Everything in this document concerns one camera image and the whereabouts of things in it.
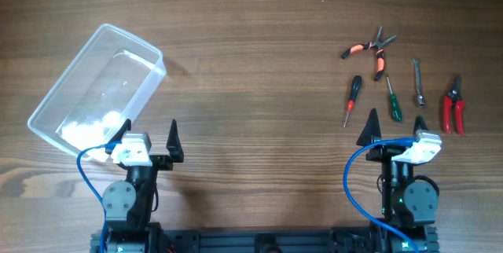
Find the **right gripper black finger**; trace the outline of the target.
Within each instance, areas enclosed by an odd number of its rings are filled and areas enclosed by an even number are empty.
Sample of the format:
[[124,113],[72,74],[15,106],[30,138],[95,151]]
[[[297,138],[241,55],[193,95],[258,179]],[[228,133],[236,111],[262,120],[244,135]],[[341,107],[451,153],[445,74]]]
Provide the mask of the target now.
[[424,121],[422,115],[419,115],[415,118],[414,126],[413,126],[413,134],[420,130],[428,130],[428,127]]
[[380,130],[379,117],[377,110],[373,108],[369,113],[369,117],[364,129],[362,130],[358,140],[356,141],[356,145],[365,147],[376,141],[380,141],[381,139],[382,134]]

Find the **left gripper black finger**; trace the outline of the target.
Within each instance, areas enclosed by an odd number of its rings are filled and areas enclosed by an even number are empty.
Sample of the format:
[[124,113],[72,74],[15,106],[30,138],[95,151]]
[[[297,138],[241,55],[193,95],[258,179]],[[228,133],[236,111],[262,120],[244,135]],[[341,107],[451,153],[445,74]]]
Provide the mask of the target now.
[[111,155],[115,146],[118,145],[127,131],[131,130],[131,120],[126,119],[118,131],[111,137],[105,145],[105,153]]
[[171,126],[167,138],[166,149],[173,163],[184,162],[184,152],[178,136],[178,125],[175,119],[171,121]]

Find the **black red screwdriver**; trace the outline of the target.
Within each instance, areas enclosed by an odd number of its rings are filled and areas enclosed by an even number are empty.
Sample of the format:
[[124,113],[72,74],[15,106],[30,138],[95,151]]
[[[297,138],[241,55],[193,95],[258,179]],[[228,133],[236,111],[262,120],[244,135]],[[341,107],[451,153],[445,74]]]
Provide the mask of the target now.
[[356,75],[352,79],[352,82],[351,82],[351,90],[350,90],[350,94],[349,94],[349,98],[348,98],[348,102],[347,102],[347,111],[346,111],[346,116],[345,116],[345,120],[343,123],[343,127],[346,127],[346,125],[347,125],[347,122],[350,118],[351,111],[354,107],[354,104],[356,102],[356,98],[358,96],[358,91],[360,90],[361,86],[362,86],[362,77],[360,75]]

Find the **clear plastic container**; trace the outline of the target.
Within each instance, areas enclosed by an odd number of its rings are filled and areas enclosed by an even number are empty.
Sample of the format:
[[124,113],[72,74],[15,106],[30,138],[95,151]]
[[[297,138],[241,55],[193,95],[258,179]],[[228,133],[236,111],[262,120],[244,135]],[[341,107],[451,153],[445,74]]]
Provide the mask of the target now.
[[102,24],[28,120],[39,137],[72,156],[105,161],[96,146],[135,121],[167,75],[163,53],[145,40]]

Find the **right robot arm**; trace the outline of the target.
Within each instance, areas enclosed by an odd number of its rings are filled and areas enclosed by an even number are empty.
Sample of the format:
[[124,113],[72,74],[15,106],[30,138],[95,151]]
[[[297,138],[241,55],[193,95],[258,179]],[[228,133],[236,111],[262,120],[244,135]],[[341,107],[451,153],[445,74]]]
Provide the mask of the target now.
[[345,238],[350,252],[438,252],[435,212],[438,185],[413,168],[430,162],[441,150],[439,135],[430,132],[422,117],[415,121],[413,137],[394,139],[383,145],[378,114],[369,113],[357,145],[367,148],[365,159],[381,165],[377,179],[382,197],[382,218],[356,229]]

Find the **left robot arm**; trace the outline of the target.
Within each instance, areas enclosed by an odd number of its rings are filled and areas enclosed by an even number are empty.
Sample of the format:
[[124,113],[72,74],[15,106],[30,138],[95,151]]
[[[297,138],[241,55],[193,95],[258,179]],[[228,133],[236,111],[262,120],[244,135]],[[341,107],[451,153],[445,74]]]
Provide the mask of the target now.
[[127,173],[101,195],[105,223],[91,236],[90,252],[175,252],[174,241],[151,216],[159,205],[158,173],[184,161],[177,123],[171,121],[165,155],[152,155],[149,135],[130,130],[128,119],[105,146],[105,153]]

